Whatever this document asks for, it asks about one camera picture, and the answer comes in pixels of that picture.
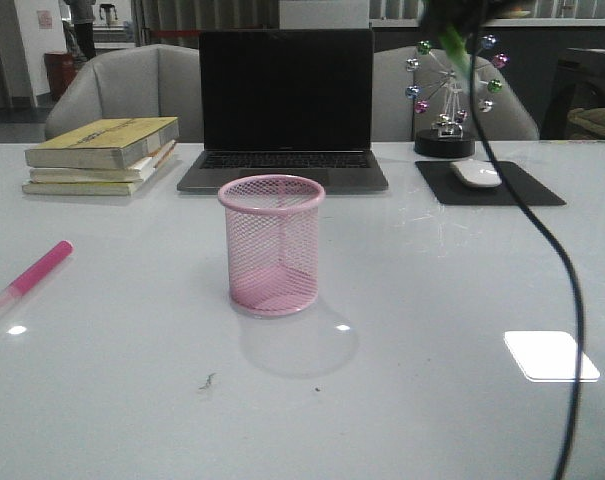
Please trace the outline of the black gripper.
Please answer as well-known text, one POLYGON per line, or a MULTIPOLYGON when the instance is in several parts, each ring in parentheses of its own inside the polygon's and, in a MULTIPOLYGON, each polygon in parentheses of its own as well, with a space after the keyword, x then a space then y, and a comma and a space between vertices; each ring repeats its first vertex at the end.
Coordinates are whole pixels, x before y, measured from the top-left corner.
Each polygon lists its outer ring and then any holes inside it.
POLYGON ((461 36, 494 20, 512 7, 511 0, 432 0, 424 2, 420 29, 441 35, 452 29, 461 36))

